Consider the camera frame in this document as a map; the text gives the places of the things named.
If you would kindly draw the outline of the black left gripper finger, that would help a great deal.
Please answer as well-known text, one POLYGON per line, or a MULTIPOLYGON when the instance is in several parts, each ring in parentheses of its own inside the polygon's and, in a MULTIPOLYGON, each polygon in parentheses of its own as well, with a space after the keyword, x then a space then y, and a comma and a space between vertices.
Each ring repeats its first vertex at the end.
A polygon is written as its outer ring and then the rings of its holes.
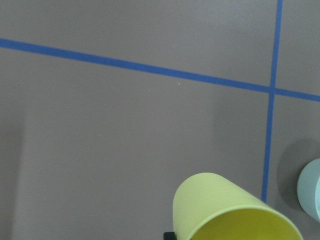
POLYGON ((174 232, 164 232, 163 240, 176 240, 176 234, 174 232))

